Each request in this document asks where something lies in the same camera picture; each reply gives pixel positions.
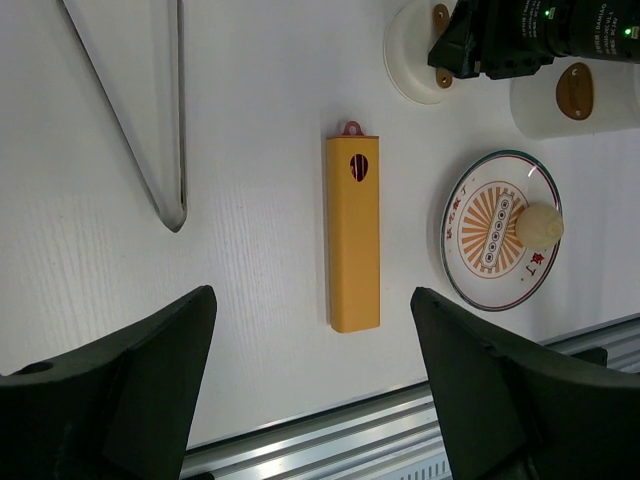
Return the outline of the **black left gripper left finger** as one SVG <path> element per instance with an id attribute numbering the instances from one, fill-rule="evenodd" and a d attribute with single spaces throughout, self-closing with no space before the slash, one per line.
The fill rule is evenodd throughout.
<path id="1" fill-rule="evenodd" d="M 2 376 L 2 478 L 178 478 L 216 313 L 213 288 L 201 286 Z"/>

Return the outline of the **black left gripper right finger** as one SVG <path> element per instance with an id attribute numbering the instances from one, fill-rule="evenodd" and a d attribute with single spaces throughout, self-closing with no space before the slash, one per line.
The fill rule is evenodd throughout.
<path id="1" fill-rule="evenodd" d="M 638 478 L 638 376 L 557 353 L 429 288 L 411 311 L 454 478 Z"/>

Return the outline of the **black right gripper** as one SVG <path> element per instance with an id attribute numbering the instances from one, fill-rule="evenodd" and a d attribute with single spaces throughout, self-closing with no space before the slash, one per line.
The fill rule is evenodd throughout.
<path id="1" fill-rule="evenodd" d="M 533 75 L 555 59 L 546 38 L 551 9 L 550 1 L 459 1 L 428 65 L 457 79 Z"/>

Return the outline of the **white lid with brown handle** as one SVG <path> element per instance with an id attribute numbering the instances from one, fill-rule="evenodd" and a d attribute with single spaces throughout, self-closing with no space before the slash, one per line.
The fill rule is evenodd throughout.
<path id="1" fill-rule="evenodd" d="M 384 38 L 384 62 L 395 88 L 420 105 L 437 105 L 463 87 L 443 69 L 428 65 L 428 54 L 450 21 L 455 1 L 409 1 L 393 17 Z"/>

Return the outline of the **metal food tongs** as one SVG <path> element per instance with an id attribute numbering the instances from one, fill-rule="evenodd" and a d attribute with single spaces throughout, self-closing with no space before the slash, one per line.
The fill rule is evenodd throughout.
<path id="1" fill-rule="evenodd" d="M 181 1 L 62 1 L 59 10 L 163 225 L 188 214 Z"/>

